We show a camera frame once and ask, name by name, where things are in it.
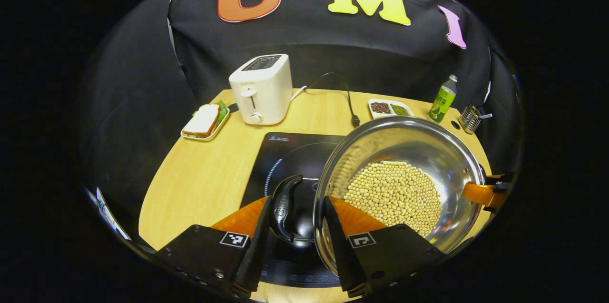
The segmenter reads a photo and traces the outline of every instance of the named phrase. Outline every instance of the tray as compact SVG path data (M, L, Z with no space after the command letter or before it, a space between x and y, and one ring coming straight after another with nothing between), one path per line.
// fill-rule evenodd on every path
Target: tray
M387 105L389 106L389 111L391 113L390 114L385 114L385 113L377 113L377 112L373 111L372 110L372 103L377 103L377 102L378 103L387 103ZM392 104L404 108L411 117L415 116L413 114L413 111L410 108L408 108L407 105L405 105L405 104L403 104L401 102L398 102L398 101L390 101L388 99L370 99L370 101L368 101L368 109L370 110L370 114L372 114L372 118L373 119L380 118L380 117L388 117L390 115L397 115L396 113L394 113L393 108L391 107Z
M197 140L197 141L200 141L200 142L211 142L211 140L213 140L216 137L216 134L218 134L220 128L222 128L224 123L226 123L226 121L227 121L229 116L230 116L230 109L228 107L226 107L226 116L224 117L224 119L222 119L222 121L220 121L220 125L218 125L216 127L216 130L214 130L214 132L210 136L208 136L207 138L197 138L197 137L194 137L194 136L189 136L187 134L184 134L184 132L182 131L183 129L180 130L180 135L183 136L184 138L191 139L191 140Z

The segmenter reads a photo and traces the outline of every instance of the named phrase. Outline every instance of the power cord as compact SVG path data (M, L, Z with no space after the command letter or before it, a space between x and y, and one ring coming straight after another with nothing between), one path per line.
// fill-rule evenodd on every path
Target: power cord
M296 93L292 96L290 101L292 101L292 99L294 99L302 91L306 91L307 89L313 88L313 86L315 86L315 84L317 84L317 82L319 82L322 78L324 78L325 76L328 76L328 75L336 75L343 81L344 86L346 87L346 96L347 96L348 102L349 102L349 110L351 111L351 124L353 125L353 127L359 126L359 122L360 122L359 118L357 117L357 115L353 114L353 107L351 105L351 92L349 91L349 86L346 83L346 80L344 79L344 77L339 75L336 72L324 73L322 76L320 76L320 78L316 79L315 82L313 82L313 84L309 84L308 86L304 86L304 87L300 88L300 90L296 91Z

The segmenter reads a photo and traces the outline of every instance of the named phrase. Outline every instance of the toaster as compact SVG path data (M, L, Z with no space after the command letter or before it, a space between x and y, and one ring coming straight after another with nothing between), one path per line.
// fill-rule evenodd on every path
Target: toaster
M287 54L253 58L228 77L245 123L280 123L292 97L292 73Z

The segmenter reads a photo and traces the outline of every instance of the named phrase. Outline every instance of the bottle label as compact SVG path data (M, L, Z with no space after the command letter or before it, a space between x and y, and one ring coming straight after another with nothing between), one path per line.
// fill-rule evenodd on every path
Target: bottle label
M429 117L435 122L442 121L454 99L454 93L446 90L444 86L440 87L440 91L438 91L438 95L435 97L431 109L429 109Z

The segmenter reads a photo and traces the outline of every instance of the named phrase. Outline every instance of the utensil holder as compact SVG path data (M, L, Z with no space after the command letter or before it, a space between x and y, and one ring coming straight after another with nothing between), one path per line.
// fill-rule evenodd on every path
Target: utensil holder
M459 116L459 123L461 124L461 127L463 127L463 130L465 130L465 132L467 134L474 134L474 132L476 132L476 129L480 125L480 121L481 121L481 119L479 118L480 115L481 114L480 114L479 110L477 110L476 107L474 107L474 106L465 107L465 109L463 110L463 113L461 113L461 116Z

